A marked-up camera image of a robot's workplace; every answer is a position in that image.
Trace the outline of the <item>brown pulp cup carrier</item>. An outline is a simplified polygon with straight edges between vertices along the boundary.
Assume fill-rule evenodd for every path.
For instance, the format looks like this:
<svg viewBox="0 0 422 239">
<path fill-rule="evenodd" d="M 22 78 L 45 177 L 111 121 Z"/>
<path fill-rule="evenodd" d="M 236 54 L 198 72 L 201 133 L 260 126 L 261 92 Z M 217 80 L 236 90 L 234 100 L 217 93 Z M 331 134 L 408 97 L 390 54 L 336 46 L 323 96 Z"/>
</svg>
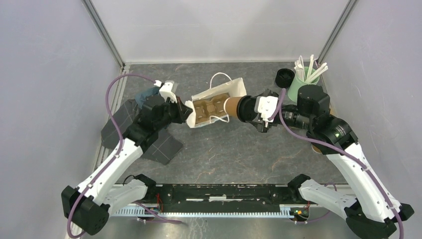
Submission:
<svg viewBox="0 0 422 239">
<path fill-rule="evenodd" d="M 209 99 L 201 99 L 193 102 L 195 109 L 195 127 L 212 124 L 216 121 L 229 122 L 229 116 L 225 113 L 223 105 L 229 94 L 215 95 Z"/>
</svg>

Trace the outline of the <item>light blue paper bag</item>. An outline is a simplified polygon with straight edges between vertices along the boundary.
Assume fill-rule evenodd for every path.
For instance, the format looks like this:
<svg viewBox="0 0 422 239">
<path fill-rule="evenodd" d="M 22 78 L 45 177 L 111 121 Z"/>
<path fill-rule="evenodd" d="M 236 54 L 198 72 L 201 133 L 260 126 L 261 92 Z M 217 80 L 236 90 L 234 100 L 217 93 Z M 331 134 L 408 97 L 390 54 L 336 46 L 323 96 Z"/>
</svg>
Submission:
<svg viewBox="0 0 422 239">
<path fill-rule="evenodd" d="M 228 81 L 218 86 L 213 86 L 213 79 L 217 75 L 223 75 Z M 210 79 L 207 90 L 193 95 L 185 105 L 193 112 L 188 116 L 186 123 L 189 128 L 199 128 L 216 121 L 229 122 L 229 116 L 224 110 L 224 104 L 228 98 L 246 96 L 247 91 L 242 77 L 232 79 L 226 73 L 217 72 Z"/>
</svg>

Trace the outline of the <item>brown paper coffee cup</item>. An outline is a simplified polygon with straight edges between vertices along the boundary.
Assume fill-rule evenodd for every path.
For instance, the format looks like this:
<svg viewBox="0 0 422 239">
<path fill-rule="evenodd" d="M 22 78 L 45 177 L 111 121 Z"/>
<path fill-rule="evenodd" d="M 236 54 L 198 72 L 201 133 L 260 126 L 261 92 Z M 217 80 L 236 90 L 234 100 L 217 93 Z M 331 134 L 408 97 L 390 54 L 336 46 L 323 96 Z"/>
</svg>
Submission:
<svg viewBox="0 0 422 239">
<path fill-rule="evenodd" d="M 229 97 L 225 100 L 223 109 L 230 117 L 240 119 L 238 108 L 244 97 Z"/>
</svg>

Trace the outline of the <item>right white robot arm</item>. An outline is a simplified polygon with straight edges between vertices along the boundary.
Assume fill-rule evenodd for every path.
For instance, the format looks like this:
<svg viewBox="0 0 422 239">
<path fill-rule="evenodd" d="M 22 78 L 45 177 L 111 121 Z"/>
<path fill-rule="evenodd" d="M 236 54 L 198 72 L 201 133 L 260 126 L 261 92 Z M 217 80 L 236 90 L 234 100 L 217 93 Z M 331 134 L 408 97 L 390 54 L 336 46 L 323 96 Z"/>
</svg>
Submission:
<svg viewBox="0 0 422 239">
<path fill-rule="evenodd" d="M 289 182 L 291 202 L 314 202 L 345 220 L 361 239 L 387 239 L 398 232 L 404 238 L 404 221 L 414 210 L 386 189 L 364 155 L 351 126 L 330 111 L 330 97 L 322 87 L 299 88 L 296 105 L 285 105 L 286 90 L 279 95 L 245 96 L 237 106 L 238 118 L 253 124 L 260 132 L 281 124 L 288 131 L 306 130 L 310 142 L 335 165 L 354 192 L 350 197 L 329 189 L 301 174 Z"/>
</svg>

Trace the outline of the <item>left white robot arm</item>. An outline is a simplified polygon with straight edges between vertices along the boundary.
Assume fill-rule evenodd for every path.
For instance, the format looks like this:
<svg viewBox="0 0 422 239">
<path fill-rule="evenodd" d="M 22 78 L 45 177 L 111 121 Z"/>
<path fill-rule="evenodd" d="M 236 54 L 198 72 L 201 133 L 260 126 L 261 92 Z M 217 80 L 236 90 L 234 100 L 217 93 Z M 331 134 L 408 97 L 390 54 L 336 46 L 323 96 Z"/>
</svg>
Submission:
<svg viewBox="0 0 422 239">
<path fill-rule="evenodd" d="M 143 181 L 133 179 L 113 189 L 126 169 L 158 139 L 159 131 L 171 123 L 185 123 L 193 113 L 179 97 L 173 102 L 161 96 L 149 97 L 134 122 L 119 137 L 119 143 L 108 158 L 83 182 L 73 188 L 67 186 L 61 193 L 67 233 L 72 239 L 84 233 L 97 234 L 118 210 L 142 200 L 150 203 L 156 198 L 156 189 Z"/>
</svg>

